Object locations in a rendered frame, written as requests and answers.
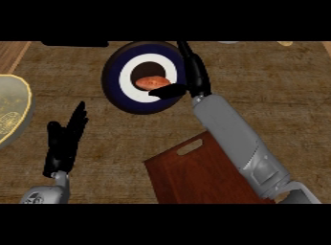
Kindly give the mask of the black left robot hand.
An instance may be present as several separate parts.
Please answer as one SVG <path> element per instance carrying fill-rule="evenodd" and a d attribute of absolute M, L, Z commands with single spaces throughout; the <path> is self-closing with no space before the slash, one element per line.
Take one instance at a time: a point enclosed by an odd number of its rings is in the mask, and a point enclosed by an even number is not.
<path fill-rule="evenodd" d="M 88 117 L 83 101 L 74 110 L 66 126 L 57 121 L 51 121 L 48 124 L 49 151 L 43 175 L 49 178 L 58 171 L 69 173 L 73 170 L 86 124 Z"/>

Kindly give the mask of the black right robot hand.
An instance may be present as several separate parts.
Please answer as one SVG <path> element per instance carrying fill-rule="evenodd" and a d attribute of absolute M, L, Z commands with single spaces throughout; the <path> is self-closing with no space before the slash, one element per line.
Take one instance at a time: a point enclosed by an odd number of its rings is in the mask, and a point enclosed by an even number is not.
<path fill-rule="evenodd" d="M 150 91 L 150 95 L 167 100 L 190 93 L 191 97 L 207 97 L 212 92 L 212 82 L 201 57 L 192 52 L 187 41 L 179 41 L 184 60 L 185 84 L 173 83 Z"/>

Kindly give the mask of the orange sweet potato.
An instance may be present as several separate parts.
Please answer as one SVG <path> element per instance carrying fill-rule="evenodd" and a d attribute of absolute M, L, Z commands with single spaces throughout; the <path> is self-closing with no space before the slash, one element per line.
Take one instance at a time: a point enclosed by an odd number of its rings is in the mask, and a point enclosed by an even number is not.
<path fill-rule="evenodd" d="M 170 84 L 170 80 L 162 76 L 144 77 L 136 80 L 136 85 L 147 91 L 159 89 Z"/>

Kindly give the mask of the navy and white round plate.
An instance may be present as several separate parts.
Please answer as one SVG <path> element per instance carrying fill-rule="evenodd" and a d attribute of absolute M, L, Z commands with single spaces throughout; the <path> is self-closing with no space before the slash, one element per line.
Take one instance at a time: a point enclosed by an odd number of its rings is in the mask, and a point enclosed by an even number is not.
<path fill-rule="evenodd" d="M 169 109 L 181 97 L 167 100 L 136 85 L 141 78 L 162 77 L 185 84 L 179 48 L 164 41 L 135 41 L 111 55 L 102 71 L 102 89 L 111 104 L 131 114 L 148 115 Z"/>

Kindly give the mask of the grey plate with yellow rim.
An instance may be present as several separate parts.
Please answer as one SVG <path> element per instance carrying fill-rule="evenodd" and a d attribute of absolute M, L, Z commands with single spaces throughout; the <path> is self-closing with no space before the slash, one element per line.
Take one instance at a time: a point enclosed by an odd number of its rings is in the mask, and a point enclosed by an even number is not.
<path fill-rule="evenodd" d="M 24 132 L 32 122 L 35 107 L 35 95 L 24 78 L 0 75 L 0 149 Z"/>

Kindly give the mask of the brown woven placemat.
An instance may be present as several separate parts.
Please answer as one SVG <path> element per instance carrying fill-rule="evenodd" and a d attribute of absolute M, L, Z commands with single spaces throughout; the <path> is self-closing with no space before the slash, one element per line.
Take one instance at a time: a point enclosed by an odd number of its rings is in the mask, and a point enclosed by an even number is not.
<path fill-rule="evenodd" d="M 89 123 L 71 172 L 76 203 L 151 203 L 156 200 L 144 161 L 204 128 L 184 98 L 164 112 L 122 112 L 101 88 L 104 64 L 120 48 L 48 47 L 0 42 L 0 73 L 18 75 L 36 96 L 32 124 L 0 150 L 0 203 L 51 184 L 43 175 L 49 121 L 67 122 L 79 104 Z M 195 42 L 213 89 L 260 134 L 296 180 L 331 203 L 331 56 L 321 42 L 234 45 Z"/>

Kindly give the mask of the black flat object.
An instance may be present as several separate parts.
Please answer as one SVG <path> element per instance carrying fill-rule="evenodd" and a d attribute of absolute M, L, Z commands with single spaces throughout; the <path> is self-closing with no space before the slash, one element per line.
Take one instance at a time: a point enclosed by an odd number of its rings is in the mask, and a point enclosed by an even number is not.
<path fill-rule="evenodd" d="M 83 47 L 83 48 L 107 48 L 108 41 L 42 41 L 48 46 L 54 47 Z"/>

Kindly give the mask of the reddish brown wooden cutting board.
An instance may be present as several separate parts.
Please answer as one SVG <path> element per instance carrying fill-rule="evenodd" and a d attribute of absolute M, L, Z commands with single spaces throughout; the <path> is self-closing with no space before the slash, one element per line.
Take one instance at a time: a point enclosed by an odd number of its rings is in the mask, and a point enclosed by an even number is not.
<path fill-rule="evenodd" d="M 145 160 L 160 204 L 275 204 L 262 199 L 209 131 Z"/>

